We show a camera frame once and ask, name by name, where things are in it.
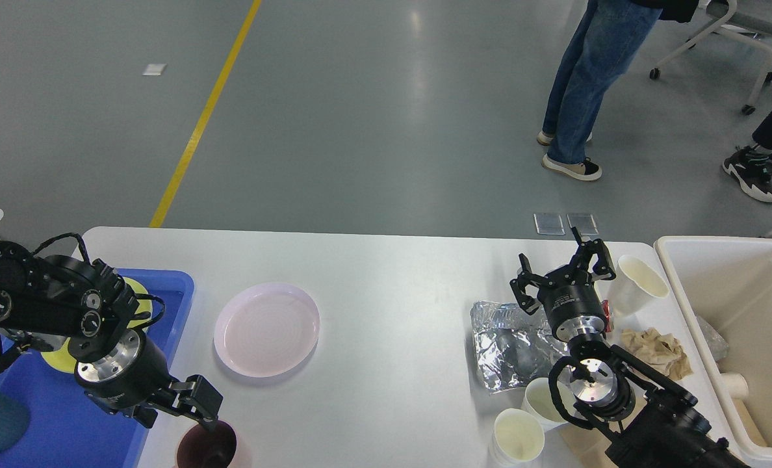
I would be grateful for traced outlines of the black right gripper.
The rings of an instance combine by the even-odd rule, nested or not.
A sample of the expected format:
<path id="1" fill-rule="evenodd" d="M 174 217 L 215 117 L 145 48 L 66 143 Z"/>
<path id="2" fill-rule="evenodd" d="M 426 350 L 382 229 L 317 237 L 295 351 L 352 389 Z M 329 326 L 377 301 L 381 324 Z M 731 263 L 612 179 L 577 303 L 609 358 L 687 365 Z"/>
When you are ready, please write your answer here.
<path id="1" fill-rule="evenodd" d="M 595 282 L 617 278 L 611 253 L 603 240 L 582 236 L 576 226 L 571 228 L 571 233 L 577 250 L 569 263 L 559 268 L 560 279 L 571 285 L 545 289 L 549 287 L 549 279 L 532 272 L 529 259 L 523 253 L 519 253 L 519 273 L 509 281 L 517 305 L 528 316 L 537 312 L 541 302 L 552 336 L 559 341 L 606 331 L 607 318 Z M 529 285 L 539 291 L 539 302 L 526 293 Z"/>

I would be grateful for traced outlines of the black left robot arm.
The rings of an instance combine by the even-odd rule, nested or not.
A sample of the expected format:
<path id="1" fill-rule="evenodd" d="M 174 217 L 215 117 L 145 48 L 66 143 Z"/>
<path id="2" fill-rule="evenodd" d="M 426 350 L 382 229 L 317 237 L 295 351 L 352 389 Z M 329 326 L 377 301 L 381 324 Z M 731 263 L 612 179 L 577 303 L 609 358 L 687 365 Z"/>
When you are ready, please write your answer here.
<path id="1" fill-rule="evenodd" d="M 164 412 L 213 432 L 222 394 L 202 375 L 183 382 L 170 375 L 148 337 L 165 315 L 164 300 L 134 291 L 115 268 L 89 258 L 80 234 L 70 237 L 79 259 L 41 257 L 56 237 L 32 251 L 0 240 L 0 374 L 30 349 L 58 349 L 48 337 L 59 337 L 77 385 L 104 412 L 146 428 Z"/>

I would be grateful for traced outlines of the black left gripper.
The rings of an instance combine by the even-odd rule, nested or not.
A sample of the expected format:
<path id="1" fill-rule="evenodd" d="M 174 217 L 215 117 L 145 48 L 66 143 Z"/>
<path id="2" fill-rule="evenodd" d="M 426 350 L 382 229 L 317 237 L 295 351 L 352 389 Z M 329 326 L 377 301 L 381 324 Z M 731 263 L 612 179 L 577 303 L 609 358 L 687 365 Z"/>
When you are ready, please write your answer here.
<path id="1" fill-rule="evenodd" d="M 76 382 L 108 415 L 122 414 L 145 428 L 154 426 L 160 411 L 187 417 L 214 432 L 224 397 L 202 375 L 172 381 L 166 356 L 144 331 L 129 328 L 107 356 L 77 362 Z M 161 391 L 161 404 L 146 402 Z"/>

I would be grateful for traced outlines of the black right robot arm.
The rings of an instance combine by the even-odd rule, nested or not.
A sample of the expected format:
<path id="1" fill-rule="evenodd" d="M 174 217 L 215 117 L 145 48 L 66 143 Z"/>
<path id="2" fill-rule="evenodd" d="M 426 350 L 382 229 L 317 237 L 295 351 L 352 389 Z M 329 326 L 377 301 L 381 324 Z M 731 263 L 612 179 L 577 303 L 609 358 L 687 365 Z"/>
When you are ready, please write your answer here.
<path id="1" fill-rule="evenodd" d="M 560 417 L 605 436 L 605 454 L 618 467 L 743 467 L 728 439 L 710 438 L 693 394 L 607 341 L 613 317 L 595 285 L 617 278 L 617 269 L 603 240 L 576 228 L 573 235 L 577 249 L 567 264 L 541 275 L 520 253 L 509 282 L 517 305 L 528 315 L 543 310 L 552 336 L 567 345 L 548 374 Z"/>

